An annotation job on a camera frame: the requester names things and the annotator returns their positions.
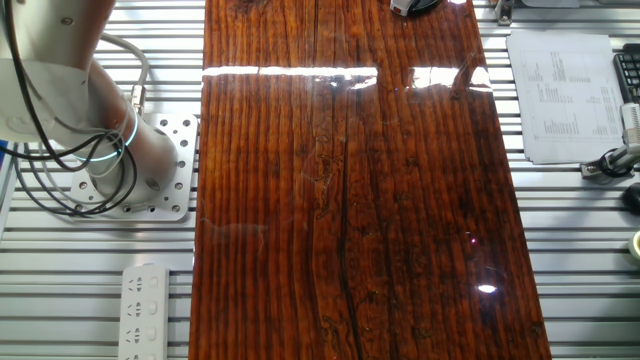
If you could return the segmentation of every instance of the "paper sheet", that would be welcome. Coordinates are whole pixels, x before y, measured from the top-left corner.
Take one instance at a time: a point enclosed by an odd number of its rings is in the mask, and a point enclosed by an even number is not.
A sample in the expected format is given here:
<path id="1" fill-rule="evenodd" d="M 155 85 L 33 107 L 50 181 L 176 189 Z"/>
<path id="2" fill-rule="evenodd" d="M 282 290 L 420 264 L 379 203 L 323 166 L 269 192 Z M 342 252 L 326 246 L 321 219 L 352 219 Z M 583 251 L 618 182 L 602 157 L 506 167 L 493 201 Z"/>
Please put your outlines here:
<path id="1" fill-rule="evenodd" d="M 622 96 L 606 35 L 507 38 L 524 152 L 536 164 L 587 162 L 622 145 Z"/>

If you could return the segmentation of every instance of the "varnished wood plank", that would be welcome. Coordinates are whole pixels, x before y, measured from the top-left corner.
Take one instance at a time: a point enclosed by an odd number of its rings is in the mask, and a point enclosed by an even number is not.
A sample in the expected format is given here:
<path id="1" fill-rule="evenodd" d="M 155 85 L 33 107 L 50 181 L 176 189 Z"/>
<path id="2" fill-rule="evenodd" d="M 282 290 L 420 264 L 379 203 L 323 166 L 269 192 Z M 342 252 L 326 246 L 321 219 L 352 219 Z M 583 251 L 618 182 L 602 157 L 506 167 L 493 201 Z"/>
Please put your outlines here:
<path id="1" fill-rule="evenodd" d="M 206 11 L 190 359 L 550 358 L 470 2 Z"/>

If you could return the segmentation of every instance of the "mounting plate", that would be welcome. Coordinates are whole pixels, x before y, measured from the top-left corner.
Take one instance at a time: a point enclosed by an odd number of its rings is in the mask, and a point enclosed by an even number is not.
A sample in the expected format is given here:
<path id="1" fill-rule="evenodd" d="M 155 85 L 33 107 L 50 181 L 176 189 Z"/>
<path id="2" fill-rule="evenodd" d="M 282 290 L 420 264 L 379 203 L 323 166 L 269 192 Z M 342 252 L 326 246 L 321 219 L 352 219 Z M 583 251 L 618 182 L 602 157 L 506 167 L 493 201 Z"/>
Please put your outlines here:
<path id="1" fill-rule="evenodd" d="M 180 221 L 189 213 L 198 120 L 193 115 L 145 114 L 145 122 L 164 132 L 176 147 L 178 164 L 171 184 L 145 203 L 130 204 L 125 201 L 119 207 L 104 214 L 88 218 L 71 217 L 74 221 L 166 222 Z M 83 201 L 104 200 L 91 183 L 86 171 L 74 174 L 71 196 Z"/>

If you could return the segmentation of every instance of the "black keyboard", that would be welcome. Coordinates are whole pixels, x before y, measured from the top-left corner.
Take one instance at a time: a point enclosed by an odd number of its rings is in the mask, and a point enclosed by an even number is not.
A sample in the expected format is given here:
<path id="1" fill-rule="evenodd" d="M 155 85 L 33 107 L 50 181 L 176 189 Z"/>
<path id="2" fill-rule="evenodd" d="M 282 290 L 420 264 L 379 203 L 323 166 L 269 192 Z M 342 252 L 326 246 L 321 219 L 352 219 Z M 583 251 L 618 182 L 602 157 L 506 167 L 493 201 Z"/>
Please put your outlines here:
<path id="1" fill-rule="evenodd" d="M 613 64 L 618 74 L 620 90 L 625 103 L 640 101 L 640 44 L 627 44 L 617 54 Z"/>

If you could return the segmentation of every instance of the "power strip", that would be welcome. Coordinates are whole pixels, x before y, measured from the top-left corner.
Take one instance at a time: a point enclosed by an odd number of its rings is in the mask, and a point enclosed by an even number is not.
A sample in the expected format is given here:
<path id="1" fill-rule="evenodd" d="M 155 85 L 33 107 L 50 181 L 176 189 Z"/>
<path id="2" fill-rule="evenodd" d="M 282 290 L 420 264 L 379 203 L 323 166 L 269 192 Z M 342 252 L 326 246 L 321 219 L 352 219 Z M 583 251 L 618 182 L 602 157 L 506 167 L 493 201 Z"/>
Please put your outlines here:
<path id="1" fill-rule="evenodd" d="M 118 360 L 166 360 L 169 269 L 134 266 L 122 273 Z"/>

